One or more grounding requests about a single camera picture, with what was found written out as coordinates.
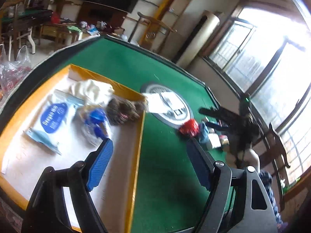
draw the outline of window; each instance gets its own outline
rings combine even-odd
[[[310,84],[311,66],[306,53],[287,44],[274,70],[252,95],[265,123],[278,127],[295,108]]]
[[[288,182],[293,183],[311,166],[311,101],[308,100],[306,107],[282,134],[287,160],[291,167],[286,168]]]
[[[311,34],[287,17],[249,7],[231,21],[206,59],[238,92],[249,93],[261,120],[281,133],[291,184],[311,167]]]

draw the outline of green felt surface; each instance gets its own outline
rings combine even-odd
[[[205,88],[182,73],[140,52],[101,39],[70,60],[139,92],[147,82],[159,82],[180,94],[192,108],[194,118],[203,116],[200,107],[214,106]],[[162,233],[196,224],[208,192],[196,177],[186,153],[186,140],[176,130],[147,114],[141,147],[132,232]],[[212,151],[216,160],[224,154]]]
[[[18,18],[22,18],[22,17],[28,16],[28,15],[31,15],[31,14],[37,14],[37,13],[40,13],[41,11],[46,11],[46,10],[26,10],[22,15],[18,16]],[[10,21],[13,21],[13,18],[3,17],[1,19],[1,21],[3,23],[7,23],[7,22],[10,22]]]

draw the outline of yellow tray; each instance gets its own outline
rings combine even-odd
[[[45,167],[53,166],[56,170],[69,168],[96,150],[86,141],[79,140],[80,127],[74,125],[79,121],[77,118],[66,138],[69,141],[68,151],[62,156],[24,134],[54,89],[66,91],[75,81],[86,79],[110,83],[118,97],[131,101],[144,100],[138,92],[73,64],[40,86],[16,111],[0,136],[0,186],[24,210]],[[131,231],[144,118],[145,113],[134,123],[112,127],[114,153],[99,186],[90,193],[103,223],[111,232]],[[79,230],[69,190],[64,188],[64,193],[72,227]]]

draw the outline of yellow pipe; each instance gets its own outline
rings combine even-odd
[[[168,11],[169,7],[171,6],[171,4],[174,2],[174,0],[163,0],[160,7],[157,9],[156,13],[153,15],[153,18],[157,19],[157,20],[162,20],[162,18],[164,17],[165,13]],[[160,29],[159,25],[155,25],[155,24],[150,24],[147,29],[145,30],[142,38],[140,39],[139,43],[142,47],[148,49],[147,47],[151,47],[152,43],[153,43],[153,39],[152,40],[148,40],[146,38],[146,34],[148,32],[158,32],[158,30]]]

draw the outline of wooden chair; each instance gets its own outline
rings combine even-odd
[[[142,21],[142,18],[146,19],[150,22],[149,26],[157,25],[159,27],[164,28],[165,30],[169,30],[170,32],[175,32],[175,30],[173,30],[171,27],[167,26],[165,23],[163,23],[160,20],[154,19],[153,17],[150,17],[150,16],[145,16],[140,12],[137,12],[137,15],[139,16],[139,20],[137,21],[137,23],[136,23],[136,25],[135,25],[135,27],[134,27],[131,35],[130,35],[130,38],[128,39],[128,42],[131,42],[131,40],[132,40],[136,30],[137,30],[138,24],[141,23],[141,21]],[[152,47],[153,40],[155,39],[157,33],[158,32],[147,32],[146,41],[145,41],[144,45],[142,45],[142,47],[147,49],[147,50],[150,50]]]
[[[66,47],[66,40],[68,37],[72,37],[71,43],[73,44],[79,38],[79,32],[71,31],[67,29],[67,27],[59,27],[56,31],[56,38],[55,38],[55,48],[54,51],[57,51],[61,48]]]
[[[253,146],[268,138],[270,149],[259,156],[260,168],[264,168],[270,164],[273,160],[277,159],[280,155],[284,158],[284,165],[290,168],[290,164],[287,161],[287,155],[284,148],[284,143],[280,135],[273,129],[272,123],[269,124],[269,131],[262,135]]]

